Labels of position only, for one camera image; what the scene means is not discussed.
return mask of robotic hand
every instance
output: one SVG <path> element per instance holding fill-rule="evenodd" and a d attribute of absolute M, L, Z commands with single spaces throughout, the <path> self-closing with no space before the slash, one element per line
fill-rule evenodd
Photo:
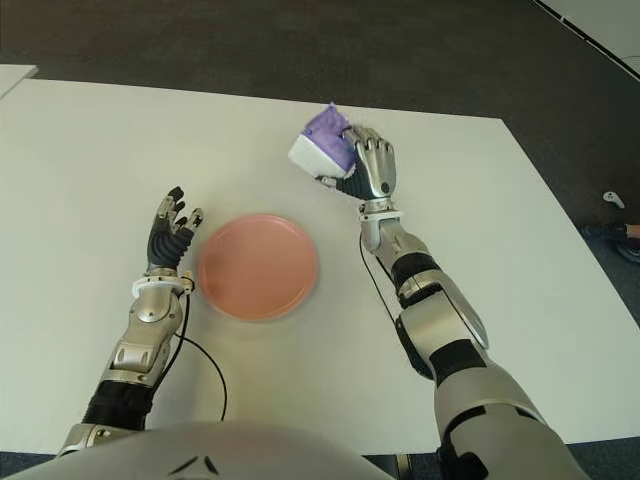
<path fill-rule="evenodd" d="M 426 245 L 400 224 L 391 201 L 395 156 L 371 128 L 343 133 L 356 152 L 345 179 L 324 185 L 359 200 L 361 240 L 396 288 L 404 309 L 396 330 L 411 365 L 435 381 L 445 478 L 586 478 L 518 383 L 487 354 L 480 318 Z"/>
<path fill-rule="evenodd" d="M 147 244 L 147 270 L 133 284 L 129 325 L 116 344 L 82 423 L 74 425 L 59 453 L 66 455 L 144 430 L 153 396 L 166 374 L 170 340 L 182 323 L 179 298 L 194 288 L 191 272 L 178 264 L 202 223 L 196 208 L 175 221 L 185 206 L 180 187 L 162 200 Z"/>

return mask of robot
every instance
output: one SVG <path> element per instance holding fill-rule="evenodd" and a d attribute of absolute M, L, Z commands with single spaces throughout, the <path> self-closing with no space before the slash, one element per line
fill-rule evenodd
<path fill-rule="evenodd" d="M 416 372 L 435 384 L 443 477 L 587 478 L 523 389 L 489 358 L 484 326 L 456 284 L 402 227 L 391 198 L 391 143 L 358 125 L 342 135 L 355 151 L 355 170 L 317 180 L 362 202 L 362 245 L 387 273 L 403 308 L 395 321 L 400 343 Z M 194 288 L 178 265 L 203 214 L 196 209 L 176 221 L 182 196 L 177 187 L 158 208 L 147 271 L 133 285 L 129 325 L 82 422 L 71 428 L 56 459 L 12 478 L 390 478 L 355 453 L 285 428 L 233 421 L 145 431 L 168 371 L 170 340 L 183 323 L 180 298 L 188 301 Z"/>

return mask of metal joint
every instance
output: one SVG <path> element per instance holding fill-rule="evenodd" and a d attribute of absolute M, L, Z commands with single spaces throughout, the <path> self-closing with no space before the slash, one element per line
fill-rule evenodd
<path fill-rule="evenodd" d="M 62 457 L 85 448 L 118 440 L 132 433 L 135 433 L 135 431 L 107 425 L 78 423 L 69 430 L 69 435 L 67 435 L 67 439 L 57 456 Z"/>

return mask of purple and white object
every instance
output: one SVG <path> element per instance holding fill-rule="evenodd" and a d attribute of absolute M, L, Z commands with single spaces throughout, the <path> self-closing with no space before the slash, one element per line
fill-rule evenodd
<path fill-rule="evenodd" d="M 289 159 L 313 177 L 344 177 L 355 163 L 354 150 L 341 134 L 349 121 L 330 104 L 304 127 Z"/>

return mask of purple object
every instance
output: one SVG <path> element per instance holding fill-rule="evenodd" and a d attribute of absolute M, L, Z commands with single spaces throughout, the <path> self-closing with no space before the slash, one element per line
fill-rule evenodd
<path fill-rule="evenodd" d="M 345 172 L 355 163 L 354 151 L 340 135 L 349 128 L 347 118 L 331 103 L 304 127 L 302 134 L 326 153 Z"/>

